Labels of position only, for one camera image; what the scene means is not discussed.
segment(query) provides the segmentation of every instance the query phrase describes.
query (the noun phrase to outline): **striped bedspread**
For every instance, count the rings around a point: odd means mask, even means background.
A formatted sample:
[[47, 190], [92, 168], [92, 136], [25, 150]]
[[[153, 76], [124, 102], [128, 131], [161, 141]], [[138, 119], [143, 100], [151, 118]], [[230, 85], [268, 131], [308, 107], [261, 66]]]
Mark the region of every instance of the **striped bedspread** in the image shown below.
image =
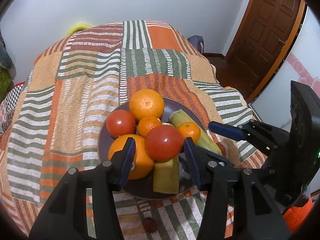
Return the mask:
[[[97, 166], [106, 117], [140, 89], [153, 89], [189, 107], [202, 121], [239, 125], [252, 118], [241, 94], [223, 88], [215, 68], [172, 26], [126, 21], [75, 33], [44, 51], [25, 83], [0, 144], [0, 201], [26, 234], [70, 167]], [[265, 156], [246, 141], [210, 133], [238, 167], [259, 168]], [[87, 223], [94, 236], [92, 192]], [[166, 200], [114, 194], [124, 239], [196, 239], [206, 192], [195, 187]], [[145, 232], [153, 217], [158, 231]], [[233, 208], [228, 208], [231, 236]]]

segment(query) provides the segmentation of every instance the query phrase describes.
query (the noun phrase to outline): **fruit plate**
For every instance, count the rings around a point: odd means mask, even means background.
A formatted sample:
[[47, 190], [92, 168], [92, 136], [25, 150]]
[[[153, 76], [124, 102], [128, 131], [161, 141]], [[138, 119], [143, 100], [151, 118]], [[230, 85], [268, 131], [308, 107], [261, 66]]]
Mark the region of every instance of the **fruit plate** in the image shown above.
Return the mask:
[[[185, 111], [203, 130], [205, 130], [201, 121], [196, 117], [196, 115], [186, 106], [180, 104], [177, 101], [174, 101], [169, 98], [163, 98], [165, 107], [164, 113], [161, 118], [161, 122], [168, 122], [170, 114], [173, 112], [182, 109]], [[118, 106], [115, 110], [127, 110], [129, 111], [129, 102], [126, 102]], [[98, 152], [100, 160], [103, 162], [108, 159], [108, 151], [113, 143], [114, 139], [108, 133], [106, 124], [103, 124], [103, 127], [100, 132], [99, 142], [98, 142]], [[179, 193], [184, 192], [189, 189], [193, 183], [190, 177], [188, 164], [186, 157], [183, 152], [179, 153]], [[165, 199], [174, 196], [173, 194], [162, 194], [153, 191], [153, 171], [146, 177], [136, 180], [128, 180], [127, 185], [124, 186], [124, 190], [129, 194], [140, 198], [146, 199]]]

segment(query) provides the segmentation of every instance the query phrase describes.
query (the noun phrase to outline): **tomato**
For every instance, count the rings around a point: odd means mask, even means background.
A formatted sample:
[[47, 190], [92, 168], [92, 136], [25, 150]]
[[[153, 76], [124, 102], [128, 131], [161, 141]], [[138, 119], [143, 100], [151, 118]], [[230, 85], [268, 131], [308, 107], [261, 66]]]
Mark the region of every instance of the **tomato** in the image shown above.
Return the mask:
[[106, 126], [112, 137], [118, 137], [134, 133], [136, 121], [132, 113], [125, 110], [116, 110], [108, 116]]
[[169, 125], [153, 128], [146, 136], [146, 151], [151, 159], [167, 162], [182, 149], [183, 137], [178, 130]]

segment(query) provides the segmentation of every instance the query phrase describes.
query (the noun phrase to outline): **door frame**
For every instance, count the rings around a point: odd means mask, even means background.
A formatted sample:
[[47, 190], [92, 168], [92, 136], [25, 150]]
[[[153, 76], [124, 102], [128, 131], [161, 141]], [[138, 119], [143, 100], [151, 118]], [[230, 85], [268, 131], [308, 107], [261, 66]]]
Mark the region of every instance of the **door frame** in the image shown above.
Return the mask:
[[[242, 29], [244, 27], [245, 22], [247, 21], [247, 18], [249, 16], [250, 10], [252, 8], [252, 4], [253, 4], [254, 0], [249, 0], [247, 8], [244, 12], [243, 18], [241, 20], [241, 23], [239, 25], [239, 28], [236, 32], [235, 37], [233, 38], [233, 41], [230, 45], [230, 48], [226, 54], [225, 60], [228, 61], [228, 59], [231, 56], [231, 53], [233, 52], [234, 46], [236, 45], [237, 40], [239, 39], [240, 33], [242, 32]], [[276, 58], [275, 62], [273, 63], [272, 67], [269, 69], [268, 73], [265, 75], [265, 77], [263, 78], [263, 80], [259, 83], [259, 85], [257, 86], [257, 88], [251, 93], [251, 95], [246, 99], [247, 103], [252, 102], [257, 96], [258, 94], [262, 91], [262, 89], [265, 87], [265, 85], [268, 84], [268, 82], [270, 81], [271, 77], [273, 76], [273, 74], [276, 72], [276, 70], [280, 67], [280, 65], [282, 64], [282, 61], [285, 59], [285, 57], [287, 56], [289, 50], [292, 47], [293, 42], [295, 41], [295, 36], [299, 30], [300, 24], [302, 22], [302, 18], [304, 16], [304, 11], [305, 11], [305, 7], [306, 7], [306, 2], [304, 0], [300, 1], [300, 6], [299, 6], [299, 11], [297, 14], [297, 18], [293, 24], [292, 30], [289, 34], [289, 37], [287, 39], [287, 42], [285, 43], [285, 45], [283, 46], [279, 56]]]

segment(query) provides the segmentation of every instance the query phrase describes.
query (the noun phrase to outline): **pink wall pattern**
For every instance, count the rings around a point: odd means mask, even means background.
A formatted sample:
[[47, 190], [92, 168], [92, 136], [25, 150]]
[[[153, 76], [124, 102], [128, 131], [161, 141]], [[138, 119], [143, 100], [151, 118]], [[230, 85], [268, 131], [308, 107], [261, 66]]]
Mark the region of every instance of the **pink wall pattern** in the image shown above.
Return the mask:
[[320, 98], [320, 78], [313, 78], [308, 72], [308, 70], [304, 67], [304, 65], [302, 65], [302, 63], [297, 59], [297, 57], [294, 54], [290, 53], [286, 61], [299, 74], [299, 82], [312, 87], [314, 92]]

